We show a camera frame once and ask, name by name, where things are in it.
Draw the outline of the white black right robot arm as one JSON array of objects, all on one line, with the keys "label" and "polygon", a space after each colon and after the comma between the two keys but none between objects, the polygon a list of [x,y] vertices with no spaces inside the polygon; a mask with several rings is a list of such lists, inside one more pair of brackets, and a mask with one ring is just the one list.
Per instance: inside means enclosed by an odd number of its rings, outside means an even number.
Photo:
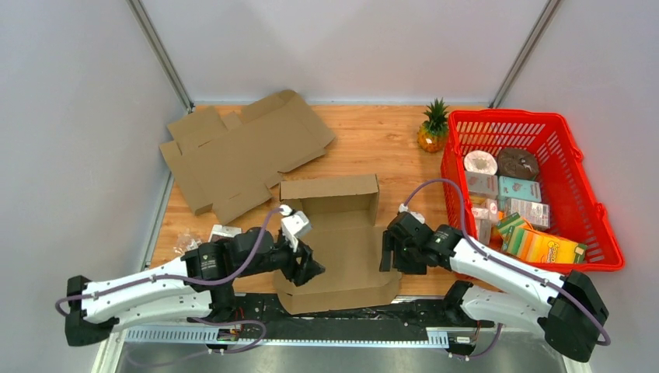
[{"label": "white black right robot arm", "polygon": [[456,281],[443,304],[453,325],[470,319],[524,329],[579,362],[588,362],[597,346],[611,343],[604,329],[608,309],[588,275],[542,270],[486,247],[460,228],[432,229],[415,214],[399,212],[383,232],[380,270],[425,274],[430,267],[496,288]]}]

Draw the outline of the brown cardboard box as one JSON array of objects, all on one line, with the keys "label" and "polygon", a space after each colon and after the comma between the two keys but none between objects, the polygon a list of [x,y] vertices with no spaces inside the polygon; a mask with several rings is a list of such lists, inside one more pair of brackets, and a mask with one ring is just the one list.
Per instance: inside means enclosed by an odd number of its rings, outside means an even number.
[{"label": "brown cardboard box", "polygon": [[300,287],[274,276],[288,313],[387,305],[397,296],[400,273],[379,269],[385,229],[376,223],[378,199],[375,174],[281,182],[281,202],[307,215],[312,229],[302,240],[325,268]]}]

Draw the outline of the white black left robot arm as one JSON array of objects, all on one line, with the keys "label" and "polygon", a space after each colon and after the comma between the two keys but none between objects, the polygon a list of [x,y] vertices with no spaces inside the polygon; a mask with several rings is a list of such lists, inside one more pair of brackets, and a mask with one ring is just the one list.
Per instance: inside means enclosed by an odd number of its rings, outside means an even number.
[{"label": "white black left robot arm", "polygon": [[292,247],[284,234],[273,237],[254,227],[234,236],[213,235],[160,267],[120,279],[74,276],[67,283],[65,338],[69,346],[82,347],[143,323],[230,322],[239,314],[233,273],[246,277],[272,271],[299,287],[325,268],[304,242]]}]

